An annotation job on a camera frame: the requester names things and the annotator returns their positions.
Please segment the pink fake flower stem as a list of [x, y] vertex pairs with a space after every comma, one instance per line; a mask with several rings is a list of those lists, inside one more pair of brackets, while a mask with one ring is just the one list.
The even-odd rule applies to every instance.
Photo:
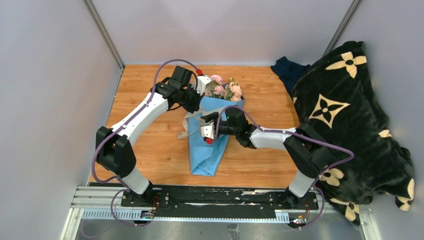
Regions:
[[215, 85], [207, 87], [204, 91], [204, 96], [210, 97], [210, 98], [215, 98], [216, 97], [215, 87], [216, 87]]

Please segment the blue wrapping paper sheet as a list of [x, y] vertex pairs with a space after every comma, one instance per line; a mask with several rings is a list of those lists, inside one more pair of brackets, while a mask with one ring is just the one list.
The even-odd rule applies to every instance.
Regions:
[[213, 177], [224, 155], [229, 137], [220, 136], [214, 143], [207, 144], [200, 135], [199, 119], [212, 112], [220, 113], [224, 107], [236, 105], [243, 107], [245, 98], [241, 101], [230, 101], [214, 97], [203, 97], [200, 110], [194, 114], [188, 113], [183, 120], [183, 127], [188, 137], [189, 166], [193, 175]]

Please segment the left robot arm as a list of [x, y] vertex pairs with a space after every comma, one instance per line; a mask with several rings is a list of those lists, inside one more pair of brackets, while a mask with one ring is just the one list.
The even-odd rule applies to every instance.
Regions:
[[213, 80], [200, 69], [191, 71], [178, 65], [170, 77], [154, 80], [146, 98], [123, 120], [110, 128], [102, 126], [97, 130], [94, 163], [112, 172], [140, 206], [152, 203], [153, 185], [138, 170], [133, 145], [145, 129], [173, 105], [178, 104], [188, 113], [198, 111], [211, 83]]

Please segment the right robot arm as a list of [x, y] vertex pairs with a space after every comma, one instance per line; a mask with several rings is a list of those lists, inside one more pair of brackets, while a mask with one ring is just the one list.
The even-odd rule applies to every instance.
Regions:
[[334, 156], [327, 142], [307, 123], [290, 129], [260, 128], [248, 122], [240, 108], [227, 108], [224, 115], [215, 111], [200, 117], [203, 140], [211, 144], [221, 136], [235, 136], [245, 148], [286, 151], [297, 171], [284, 191], [283, 202], [292, 209], [301, 207], [309, 189]]

